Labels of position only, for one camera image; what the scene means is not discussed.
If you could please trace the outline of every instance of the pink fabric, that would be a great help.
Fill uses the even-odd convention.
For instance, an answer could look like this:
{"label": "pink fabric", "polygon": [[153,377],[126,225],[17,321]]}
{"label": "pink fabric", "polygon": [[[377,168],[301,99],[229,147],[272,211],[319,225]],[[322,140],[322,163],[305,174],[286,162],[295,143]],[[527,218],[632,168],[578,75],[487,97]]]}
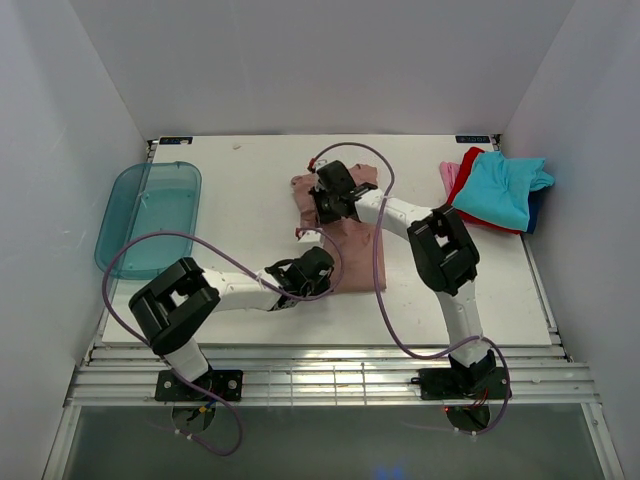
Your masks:
{"label": "pink fabric", "polygon": [[447,197],[453,190],[453,185],[456,183],[456,177],[460,171],[460,165],[453,162],[442,162],[440,164],[440,176],[442,177],[442,183],[444,183],[444,191]]}
{"label": "pink fabric", "polygon": [[[364,182],[378,182],[378,170],[369,165],[357,164],[349,169],[351,176],[360,185]],[[315,184],[315,176],[302,175],[291,179],[293,198],[300,210],[301,227],[317,227],[318,218],[313,197],[309,190]],[[371,292],[373,291],[373,232],[375,227],[365,223],[359,223],[350,218],[344,218],[322,228],[340,246],[345,259],[345,270],[342,282],[338,285],[336,293]],[[333,281],[340,271],[340,258],[329,242],[324,243],[324,249],[329,252],[335,261],[335,270],[331,277]],[[382,251],[382,239],[378,245],[378,266],[380,286],[387,288],[387,280],[384,268],[384,254]]]}

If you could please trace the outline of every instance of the white table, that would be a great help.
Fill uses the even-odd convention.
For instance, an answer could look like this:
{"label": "white table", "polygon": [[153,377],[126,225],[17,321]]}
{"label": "white table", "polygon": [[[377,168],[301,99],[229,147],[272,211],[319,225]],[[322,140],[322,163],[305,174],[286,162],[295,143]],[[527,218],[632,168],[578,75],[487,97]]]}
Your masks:
{"label": "white table", "polygon": [[[473,145],[455,137],[397,135],[304,135],[194,137],[191,145],[162,145],[154,162],[186,161],[202,173],[196,234],[249,268],[260,269],[301,252],[293,231],[298,211],[290,179],[305,173],[309,159],[341,141],[364,142],[382,152],[396,171],[395,196],[436,207],[446,197],[438,165],[461,162]],[[476,145],[488,151],[490,144]],[[388,182],[384,166],[368,151],[342,147],[325,158],[348,166],[360,162],[379,168],[380,185]],[[547,324],[519,236],[469,226],[480,252],[477,302],[485,335],[504,346],[549,345]],[[447,332],[435,295],[416,273],[408,243],[384,232],[387,291],[384,299],[396,331],[411,345],[446,345]],[[202,267],[233,269],[213,253],[194,245]],[[139,331],[127,302],[144,282],[120,281],[114,306]],[[281,312],[214,313],[200,328],[201,344],[309,346],[388,346],[393,342],[380,317],[373,293],[335,295]],[[102,341],[135,345],[112,318]]]}

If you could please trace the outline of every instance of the blue plastic tray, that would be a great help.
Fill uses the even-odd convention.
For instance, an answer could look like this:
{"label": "blue plastic tray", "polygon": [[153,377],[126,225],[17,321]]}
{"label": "blue plastic tray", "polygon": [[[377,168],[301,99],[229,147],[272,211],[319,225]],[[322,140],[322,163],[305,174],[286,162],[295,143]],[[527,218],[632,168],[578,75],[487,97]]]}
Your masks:
{"label": "blue plastic tray", "polygon": [[[193,234],[202,177],[186,162],[134,165],[116,179],[96,244],[95,260],[104,272],[127,242],[145,233],[177,230]],[[112,271],[116,278],[150,280],[191,254],[192,242],[157,237],[134,245]]]}

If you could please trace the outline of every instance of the white cable clip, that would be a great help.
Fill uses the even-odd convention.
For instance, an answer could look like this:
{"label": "white cable clip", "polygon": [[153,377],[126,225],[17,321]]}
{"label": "white cable clip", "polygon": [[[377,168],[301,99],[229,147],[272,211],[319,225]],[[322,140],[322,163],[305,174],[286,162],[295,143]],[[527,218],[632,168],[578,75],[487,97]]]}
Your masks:
{"label": "white cable clip", "polygon": [[260,285],[260,289],[264,290],[264,284],[262,283],[262,272],[258,272],[256,274],[255,280],[256,280],[256,282],[258,282],[258,285]]}

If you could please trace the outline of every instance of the white enclosure wall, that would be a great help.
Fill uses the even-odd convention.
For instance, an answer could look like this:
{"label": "white enclosure wall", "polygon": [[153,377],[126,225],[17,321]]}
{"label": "white enclosure wall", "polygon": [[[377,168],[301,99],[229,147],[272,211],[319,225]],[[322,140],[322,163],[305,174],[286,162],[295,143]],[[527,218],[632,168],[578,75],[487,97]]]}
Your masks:
{"label": "white enclosure wall", "polygon": [[588,361],[628,478],[640,478],[640,1],[577,0],[505,132],[557,184],[532,237],[560,333]]}
{"label": "white enclosure wall", "polygon": [[573,0],[72,0],[145,138],[499,133]]}
{"label": "white enclosure wall", "polygon": [[67,0],[0,2],[0,476],[40,478],[101,312],[93,248],[144,143]]}

